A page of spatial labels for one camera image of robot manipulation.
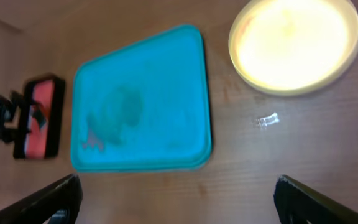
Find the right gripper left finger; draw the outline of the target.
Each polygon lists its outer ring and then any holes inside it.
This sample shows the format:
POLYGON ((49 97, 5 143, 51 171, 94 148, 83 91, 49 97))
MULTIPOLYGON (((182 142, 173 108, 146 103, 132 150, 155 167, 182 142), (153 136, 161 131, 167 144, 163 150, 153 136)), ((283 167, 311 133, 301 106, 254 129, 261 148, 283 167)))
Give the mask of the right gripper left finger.
POLYGON ((70 174, 0 210, 0 224, 74 224, 82 199, 80 178, 70 174))

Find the yellow-green plate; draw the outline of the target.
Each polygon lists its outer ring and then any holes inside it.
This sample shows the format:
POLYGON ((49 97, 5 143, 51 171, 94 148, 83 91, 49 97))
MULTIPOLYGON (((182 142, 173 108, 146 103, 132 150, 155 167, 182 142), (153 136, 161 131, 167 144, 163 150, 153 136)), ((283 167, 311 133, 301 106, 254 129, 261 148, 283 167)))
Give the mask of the yellow-green plate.
POLYGON ((228 50, 236 72, 269 95, 296 96, 335 82, 358 54, 352 1, 249 1, 228 50))

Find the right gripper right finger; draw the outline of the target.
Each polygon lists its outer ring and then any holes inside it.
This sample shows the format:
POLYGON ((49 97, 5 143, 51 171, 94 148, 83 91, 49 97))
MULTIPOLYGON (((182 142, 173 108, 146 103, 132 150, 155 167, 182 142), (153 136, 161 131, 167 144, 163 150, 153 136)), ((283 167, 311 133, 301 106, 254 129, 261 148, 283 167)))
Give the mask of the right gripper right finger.
POLYGON ((273 194, 280 223, 358 223, 358 213, 305 184, 281 175, 273 194))

